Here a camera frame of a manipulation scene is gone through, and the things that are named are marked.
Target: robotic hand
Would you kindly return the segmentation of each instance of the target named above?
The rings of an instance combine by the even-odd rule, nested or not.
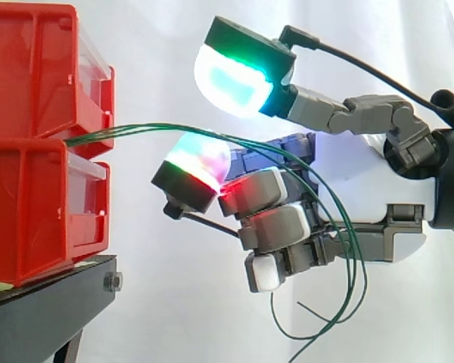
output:
[[[425,240],[423,220],[454,230],[454,129],[431,132],[398,96],[362,96],[339,104],[297,90],[287,118],[321,132],[270,144],[323,176],[350,215],[365,261],[397,262],[414,253]],[[381,132],[384,144],[380,135],[369,137]],[[343,227],[326,188],[298,172]],[[317,202],[265,157],[234,150],[227,179],[219,201],[225,216],[241,222],[242,245],[253,251],[245,261],[251,291],[274,290],[287,276],[344,255]]]
[[[365,95],[340,103],[290,84],[294,45],[327,51],[369,71],[434,111],[451,128],[431,131],[415,116],[413,106],[396,95]],[[453,93],[440,90],[428,102],[291,26],[279,39],[269,40],[220,17],[213,21],[198,55],[195,79],[206,98],[236,116],[261,112],[317,132],[269,143],[322,175],[350,216],[365,261],[397,262],[415,252],[425,240],[424,220],[432,228],[454,230]],[[327,188],[289,162],[316,190],[313,198],[292,174],[272,162],[287,160],[275,153],[269,156],[271,160],[249,150],[233,150],[228,182],[219,196],[224,215],[241,223],[242,246],[252,250],[245,266],[253,292],[274,290],[287,276],[343,257],[345,248],[334,239],[331,222],[347,234]],[[169,178],[157,175],[154,183],[162,188]],[[170,190],[183,198],[177,203],[181,208],[166,209],[178,218],[184,205],[192,203],[184,203],[187,196],[179,194],[179,188]],[[211,196],[188,192],[189,200]],[[203,212],[207,204],[194,210]]]

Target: red plastic drawer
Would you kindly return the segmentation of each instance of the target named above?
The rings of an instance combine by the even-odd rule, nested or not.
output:
[[[109,168],[54,139],[0,140],[0,282],[20,286],[108,245]]]
[[[114,71],[69,5],[0,3],[0,138],[65,139],[114,125]],[[73,150],[85,158],[112,140]]]

